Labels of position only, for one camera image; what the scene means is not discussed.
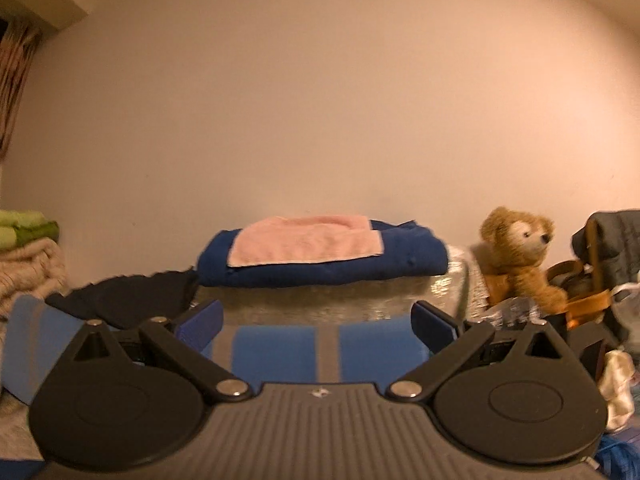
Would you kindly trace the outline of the brown curtain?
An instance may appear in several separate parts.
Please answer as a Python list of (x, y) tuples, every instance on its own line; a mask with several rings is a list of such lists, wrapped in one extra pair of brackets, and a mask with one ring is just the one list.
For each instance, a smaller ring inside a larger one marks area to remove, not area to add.
[(42, 32), (26, 18), (14, 18), (1, 38), (1, 160), (9, 151), (18, 107)]

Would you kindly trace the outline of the left blue striped pillow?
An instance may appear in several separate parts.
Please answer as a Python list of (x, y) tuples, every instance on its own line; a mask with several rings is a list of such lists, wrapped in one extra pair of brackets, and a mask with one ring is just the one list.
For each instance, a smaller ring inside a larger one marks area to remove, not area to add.
[(15, 301), (2, 350), (1, 385), (26, 405), (68, 344), (85, 325), (43, 300), (23, 295)]

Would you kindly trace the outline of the green folded blanket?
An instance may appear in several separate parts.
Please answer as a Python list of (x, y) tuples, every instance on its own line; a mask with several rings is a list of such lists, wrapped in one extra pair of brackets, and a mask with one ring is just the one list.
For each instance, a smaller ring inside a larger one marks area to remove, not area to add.
[(2, 252), (23, 247), (40, 238), (57, 242), (60, 237), (58, 222), (39, 211), (2, 209), (0, 217)]

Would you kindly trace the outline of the black garment on pillows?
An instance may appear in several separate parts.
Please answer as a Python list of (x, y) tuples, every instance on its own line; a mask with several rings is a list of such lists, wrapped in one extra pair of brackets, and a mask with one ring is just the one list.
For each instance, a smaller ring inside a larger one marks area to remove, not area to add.
[(198, 274), (192, 269), (121, 275), (67, 295), (54, 292), (44, 302), (74, 318), (98, 318), (119, 330), (129, 330), (154, 316), (178, 318), (190, 308), (198, 286)]

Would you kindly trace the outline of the pink towel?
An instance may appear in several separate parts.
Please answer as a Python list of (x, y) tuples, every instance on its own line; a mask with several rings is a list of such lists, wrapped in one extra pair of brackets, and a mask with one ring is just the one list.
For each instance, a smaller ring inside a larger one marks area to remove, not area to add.
[(383, 254), (382, 235), (360, 214), (269, 217), (239, 232), (227, 263), (232, 268), (248, 268), (348, 261)]

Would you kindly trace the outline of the right blue striped pillow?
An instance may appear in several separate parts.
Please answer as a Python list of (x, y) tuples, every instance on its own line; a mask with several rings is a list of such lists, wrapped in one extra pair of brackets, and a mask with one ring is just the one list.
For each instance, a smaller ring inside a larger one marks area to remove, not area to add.
[(343, 325), (227, 324), (202, 355), (254, 390), (274, 384), (365, 384), (385, 390), (431, 352), (406, 316)]

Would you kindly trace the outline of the blue striped pillow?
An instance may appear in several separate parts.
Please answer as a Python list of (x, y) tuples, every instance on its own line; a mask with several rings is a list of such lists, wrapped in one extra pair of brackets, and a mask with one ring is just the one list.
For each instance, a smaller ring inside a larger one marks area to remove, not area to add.
[(85, 325), (43, 300), (23, 295), (15, 301), (2, 350), (1, 385), (26, 405), (68, 344)]
[(274, 384), (365, 384), (385, 390), (431, 352), (406, 316), (343, 325), (227, 324), (202, 355), (254, 390)]

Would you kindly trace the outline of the cream knitted blanket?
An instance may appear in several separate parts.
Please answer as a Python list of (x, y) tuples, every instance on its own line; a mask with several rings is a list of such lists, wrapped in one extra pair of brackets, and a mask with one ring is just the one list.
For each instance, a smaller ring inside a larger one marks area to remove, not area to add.
[(66, 292), (67, 270), (62, 249), (50, 238), (1, 253), (1, 319), (6, 321), (19, 296), (47, 298)]

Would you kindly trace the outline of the brown teddy bear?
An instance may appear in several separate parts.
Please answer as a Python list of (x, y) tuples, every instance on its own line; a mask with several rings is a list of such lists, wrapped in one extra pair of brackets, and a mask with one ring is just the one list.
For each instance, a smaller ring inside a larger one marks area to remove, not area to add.
[(549, 218), (503, 206), (491, 211), (480, 226), (491, 262), (506, 274), (511, 292), (532, 298), (545, 314), (562, 313), (567, 305), (565, 290), (551, 285), (541, 269), (553, 237)]

